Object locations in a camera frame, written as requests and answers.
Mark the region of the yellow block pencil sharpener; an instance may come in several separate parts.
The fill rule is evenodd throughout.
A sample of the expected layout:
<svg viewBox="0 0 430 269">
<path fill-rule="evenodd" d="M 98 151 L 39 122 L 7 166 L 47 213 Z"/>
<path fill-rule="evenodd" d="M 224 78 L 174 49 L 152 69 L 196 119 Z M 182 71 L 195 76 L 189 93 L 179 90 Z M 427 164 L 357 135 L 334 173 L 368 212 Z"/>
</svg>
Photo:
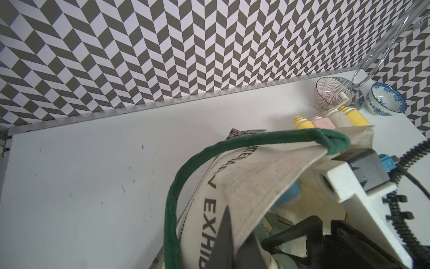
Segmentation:
<svg viewBox="0 0 430 269">
<path fill-rule="evenodd" d="M 293 128 L 295 130 L 315 128 L 314 124 L 304 117 L 297 116 L 294 118 Z"/>
</svg>

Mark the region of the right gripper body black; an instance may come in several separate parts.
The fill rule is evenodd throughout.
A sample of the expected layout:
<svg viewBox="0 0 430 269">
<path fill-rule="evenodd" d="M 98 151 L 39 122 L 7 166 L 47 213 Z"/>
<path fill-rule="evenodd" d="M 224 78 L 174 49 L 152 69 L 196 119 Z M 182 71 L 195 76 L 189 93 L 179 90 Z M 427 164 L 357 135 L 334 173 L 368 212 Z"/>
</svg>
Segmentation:
<svg viewBox="0 0 430 269">
<path fill-rule="evenodd" d="M 322 221 L 306 226 L 306 269 L 405 269 L 406 266 L 343 221 L 331 223 L 324 235 Z"/>
</svg>

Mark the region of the cream canvas tote bag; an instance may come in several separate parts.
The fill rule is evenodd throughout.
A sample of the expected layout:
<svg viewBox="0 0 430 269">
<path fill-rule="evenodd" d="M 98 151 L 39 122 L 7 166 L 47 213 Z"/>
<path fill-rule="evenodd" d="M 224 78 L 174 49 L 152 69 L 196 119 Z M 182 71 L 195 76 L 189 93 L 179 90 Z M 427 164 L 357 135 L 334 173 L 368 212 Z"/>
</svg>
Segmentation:
<svg viewBox="0 0 430 269">
<path fill-rule="evenodd" d="M 162 268 L 205 269 L 228 206 L 236 269 L 240 247 L 303 172 L 326 156 L 370 146 L 373 136 L 373 126 L 232 130 L 177 172 L 165 205 Z"/>
</svg>

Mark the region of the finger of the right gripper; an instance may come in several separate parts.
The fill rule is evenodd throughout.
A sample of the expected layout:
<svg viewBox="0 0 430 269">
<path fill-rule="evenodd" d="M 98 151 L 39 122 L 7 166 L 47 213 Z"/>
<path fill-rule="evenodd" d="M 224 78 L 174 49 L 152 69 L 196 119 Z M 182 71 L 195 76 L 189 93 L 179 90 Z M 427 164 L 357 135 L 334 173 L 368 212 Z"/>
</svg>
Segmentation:
<svg viewBox="0 0 430 269">
<path fill-rule="evenodd" d="M 262 248 L 270 254 L 280 254 L 291 258 L 296 266 L 323 266 L 324 265 L 324 236 L 322 220 L 317 216 L 310 216 L 300 223 L 290 227 L 279 234 L 262 241 Z M 302 258 L 276 250 L 279 245 L 306 236 L 307 256 Z"/>
</svg>

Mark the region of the white cartoon pencil sharpener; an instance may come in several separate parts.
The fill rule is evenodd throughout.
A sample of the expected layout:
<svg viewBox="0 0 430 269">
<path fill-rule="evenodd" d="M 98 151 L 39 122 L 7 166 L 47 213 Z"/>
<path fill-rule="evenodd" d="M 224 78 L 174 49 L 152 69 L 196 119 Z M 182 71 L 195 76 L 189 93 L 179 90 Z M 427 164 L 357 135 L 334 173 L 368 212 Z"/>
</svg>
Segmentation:
<svg viewBox="0 0 430 269">
<path fill-rule="evenodd" d="M 340 107 L 344 106 L 346 102 L 349 101 L 349 97 L 344 93 L 340 93 L 341 101 L 334 108 L 331 108 L 324 115 L 324 118 L 328 118 L 335 128 L 343 128 L 343 127 L 353 127 L 352 122 L 348 119 L 348 117 L 340 111 Z"/>
</svg>

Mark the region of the pink rounded pencil sharpener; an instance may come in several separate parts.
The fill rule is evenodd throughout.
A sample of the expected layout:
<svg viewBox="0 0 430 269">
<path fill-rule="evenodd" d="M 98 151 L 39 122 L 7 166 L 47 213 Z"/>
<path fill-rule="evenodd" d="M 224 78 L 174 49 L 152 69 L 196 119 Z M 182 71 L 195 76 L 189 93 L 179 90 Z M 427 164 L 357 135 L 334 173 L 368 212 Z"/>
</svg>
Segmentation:
<svg viewBox="0 0 430 269">
<path fill-rule="evenodd" d="M 326 129 L 326 130 L 332 130 L 332 129 L 336 128 L 336 126 L 333 124 L 333 122 L 329 118 L 324 118 L 321 116 L 313 117 L 311 122 L 315 128 L 321 128 L 321 129 Z"/>
</svg>

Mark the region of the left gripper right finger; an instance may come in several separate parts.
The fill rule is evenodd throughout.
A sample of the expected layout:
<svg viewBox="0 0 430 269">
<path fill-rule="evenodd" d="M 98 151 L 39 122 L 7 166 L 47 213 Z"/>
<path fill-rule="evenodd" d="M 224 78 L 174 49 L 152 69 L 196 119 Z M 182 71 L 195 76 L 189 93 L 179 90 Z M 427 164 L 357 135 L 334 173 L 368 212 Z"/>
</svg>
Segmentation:
<svg viewBox="0 0 430 269">
<path fill-rule="evenodd" d="M 240 247 L 236 257 L 237 269 L 266 269 L 257 238 L 251 233 Z"/>
</svg>

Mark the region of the yellow round pencil sharpener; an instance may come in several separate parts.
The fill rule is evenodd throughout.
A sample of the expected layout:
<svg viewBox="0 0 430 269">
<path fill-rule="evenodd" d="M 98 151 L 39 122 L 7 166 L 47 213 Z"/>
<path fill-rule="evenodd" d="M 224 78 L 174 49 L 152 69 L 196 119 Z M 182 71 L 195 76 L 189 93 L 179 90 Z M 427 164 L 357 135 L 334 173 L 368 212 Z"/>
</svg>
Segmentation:
<svg viewBox="0 0 430 269">
<path fill-rule="evenodd" d="M 340 107 L 339 110 L 343 112 L 350 120 L 353 126 L 369 126 L 369 121 L 356 109 L 351 107 Z"/>
</svg>

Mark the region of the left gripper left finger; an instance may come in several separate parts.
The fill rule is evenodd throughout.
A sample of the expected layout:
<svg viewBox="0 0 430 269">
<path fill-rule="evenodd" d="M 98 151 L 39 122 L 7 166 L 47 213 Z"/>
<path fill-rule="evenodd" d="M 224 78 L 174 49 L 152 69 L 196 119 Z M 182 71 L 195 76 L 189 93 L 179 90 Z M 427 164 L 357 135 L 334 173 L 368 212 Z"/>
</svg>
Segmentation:
<svg viewBox="0 0 430 269">
<path fill-rule="evenodd" d="M 234 247 L 229 207 L 226 206 L 215 245 L 205 269 L 234 269 Z"/>
</svg>

